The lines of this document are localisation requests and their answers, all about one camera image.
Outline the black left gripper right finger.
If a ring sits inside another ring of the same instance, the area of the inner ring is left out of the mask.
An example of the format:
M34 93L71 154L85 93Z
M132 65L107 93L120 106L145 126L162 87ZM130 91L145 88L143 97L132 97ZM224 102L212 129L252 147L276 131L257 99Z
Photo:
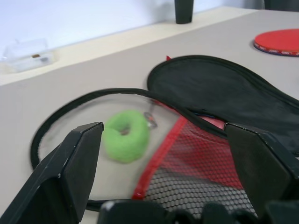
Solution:
M232 123L224 130L239 180L259 217L271 201L299 200L299 160L272 133Z

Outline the clear plastic box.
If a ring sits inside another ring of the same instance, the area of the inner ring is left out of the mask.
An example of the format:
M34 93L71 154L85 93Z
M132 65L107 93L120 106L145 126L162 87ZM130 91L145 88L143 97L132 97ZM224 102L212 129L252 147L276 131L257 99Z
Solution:
M41 68L58 60L57 51L49 47L46 39L16 40L0 53L0 75Z

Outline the black red paddle case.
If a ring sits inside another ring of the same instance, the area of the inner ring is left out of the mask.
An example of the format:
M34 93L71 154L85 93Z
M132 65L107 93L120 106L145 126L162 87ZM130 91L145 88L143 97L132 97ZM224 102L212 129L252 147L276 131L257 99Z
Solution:
M182 56L157 65L148 75L146 90L97 90L62 106L32 140L32 167L40 163L40 143L56 121L82 104L111 94L149 97L180 114L143 170L135 199L192 213L207 202L255 212L235 169L224 130L227 123L268 131L299 158L299 100L231 61Z

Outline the red table tennis paddle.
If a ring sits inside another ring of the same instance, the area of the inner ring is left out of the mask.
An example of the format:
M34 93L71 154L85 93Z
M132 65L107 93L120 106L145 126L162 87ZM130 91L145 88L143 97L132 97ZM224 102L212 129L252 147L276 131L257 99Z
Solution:
M268 54L299 57L299 28L261 33L254 38L253 46Z

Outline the black tapered post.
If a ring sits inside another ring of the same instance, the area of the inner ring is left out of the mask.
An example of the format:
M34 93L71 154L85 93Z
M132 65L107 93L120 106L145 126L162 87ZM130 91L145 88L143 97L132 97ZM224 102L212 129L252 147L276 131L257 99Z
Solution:
M177 24L192 22L194 0L174 0Z

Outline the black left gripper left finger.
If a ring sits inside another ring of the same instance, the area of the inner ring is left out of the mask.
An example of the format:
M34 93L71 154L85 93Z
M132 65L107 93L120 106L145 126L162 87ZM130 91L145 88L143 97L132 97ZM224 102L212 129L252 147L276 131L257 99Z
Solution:
M79 224L93 186L101 122L79 126L34 169L0 224Z

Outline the dark grey object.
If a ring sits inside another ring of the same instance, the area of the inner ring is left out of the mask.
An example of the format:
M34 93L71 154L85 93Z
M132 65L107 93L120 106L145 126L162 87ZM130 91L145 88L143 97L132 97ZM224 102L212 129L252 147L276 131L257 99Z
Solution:
M299 12L299 0L264 0L267 10Z

